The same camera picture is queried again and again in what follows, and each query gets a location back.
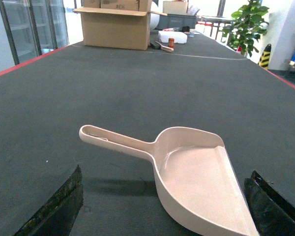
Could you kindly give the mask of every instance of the potted plant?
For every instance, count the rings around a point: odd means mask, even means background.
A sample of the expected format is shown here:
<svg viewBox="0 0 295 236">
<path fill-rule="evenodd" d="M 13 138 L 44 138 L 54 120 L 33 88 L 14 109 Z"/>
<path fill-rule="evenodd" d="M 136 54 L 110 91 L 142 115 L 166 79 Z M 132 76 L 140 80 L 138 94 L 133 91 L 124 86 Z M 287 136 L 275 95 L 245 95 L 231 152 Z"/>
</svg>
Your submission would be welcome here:
<svg viewBox="0 0 295 236">
<path fill-rule="evenodd" d="M 266 34 L 264 26 L 269 24 L 263 18 L 268 13 L 268 7 L 261 6 L 262 0 L 248 0 L 247 5 L 243 5 L 238 11 L 232 14 L 234 20 L 231 28 L 223 28 L 223 37 L 229 39 L 227 45 L 236 50 L 241 48 L 241 54 L 247 53 L 252 56 L 253 50 L 257 53 L 259 50 L 254 47 L 254 42 L 259 41 L 261 35 Z"/>
</svg>

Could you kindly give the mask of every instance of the window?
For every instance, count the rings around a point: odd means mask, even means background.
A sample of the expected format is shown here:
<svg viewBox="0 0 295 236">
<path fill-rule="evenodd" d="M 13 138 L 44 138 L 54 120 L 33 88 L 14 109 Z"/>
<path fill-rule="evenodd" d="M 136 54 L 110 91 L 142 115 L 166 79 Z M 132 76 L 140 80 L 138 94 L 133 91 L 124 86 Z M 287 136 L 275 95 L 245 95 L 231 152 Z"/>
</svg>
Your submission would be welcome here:
<svg viewBox="0 0 295 236">
<path fill-rule="evenodd" d="M 189 6 L 200 9 L 198 15 L 231 17 L 242 5 L 248 4 L 248 0 L 189 0 Z"/>
</svg>

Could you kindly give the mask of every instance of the gray storage box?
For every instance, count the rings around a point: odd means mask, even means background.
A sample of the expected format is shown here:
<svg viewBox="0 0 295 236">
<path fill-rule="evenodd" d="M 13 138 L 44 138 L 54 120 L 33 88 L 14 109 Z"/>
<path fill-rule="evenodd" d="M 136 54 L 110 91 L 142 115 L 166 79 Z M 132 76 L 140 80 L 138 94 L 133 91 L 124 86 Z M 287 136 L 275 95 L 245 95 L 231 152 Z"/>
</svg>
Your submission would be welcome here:
<svg viewBox="0 0 295 236">
<path fill-rule="evenodd" d="M 163 30 L 168 28 L 181 28 L 189 26 L 191 29 L 196 27 L 197 16 L 189 15 L 175 15 L 168 14 L 167 16 L 160 16 L 159 23 L 156 27 L 157 30 Z"/>
</svg>

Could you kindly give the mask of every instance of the yellow and black striped post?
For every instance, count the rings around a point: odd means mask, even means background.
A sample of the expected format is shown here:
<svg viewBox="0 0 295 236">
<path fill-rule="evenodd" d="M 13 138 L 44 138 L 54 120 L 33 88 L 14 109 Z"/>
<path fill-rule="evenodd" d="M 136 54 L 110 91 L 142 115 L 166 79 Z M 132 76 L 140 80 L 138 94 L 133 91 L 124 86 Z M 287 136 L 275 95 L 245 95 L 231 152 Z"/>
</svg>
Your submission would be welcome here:
<svg viewBox="0 0 295 236">
<path fill-rule="evenodd" d="M 258 62 L 258 65 L 262 66 L 264 69 L 268 69 L 269 67 L 270 53 L 271 53 L 271 44 L 268 44 L 265 47 L 265 50 L 262 53 Z"/>
</svg>

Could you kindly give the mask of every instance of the plastic scoop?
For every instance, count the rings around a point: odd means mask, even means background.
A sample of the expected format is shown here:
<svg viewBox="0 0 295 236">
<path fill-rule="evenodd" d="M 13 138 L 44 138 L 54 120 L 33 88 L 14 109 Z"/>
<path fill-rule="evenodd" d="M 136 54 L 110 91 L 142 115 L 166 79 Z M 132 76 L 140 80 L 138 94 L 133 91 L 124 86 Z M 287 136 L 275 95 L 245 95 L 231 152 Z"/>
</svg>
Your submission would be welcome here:
<svg viewBox="0 0 295 236">
<path fill-rule="evenodd" d="M 258 236 L 222 139 L 172 127 L 152 143 L 91 125 L 80 138 L 153 164 L 158 197 L 182 226 L 203 236 Z"/>
</svg>

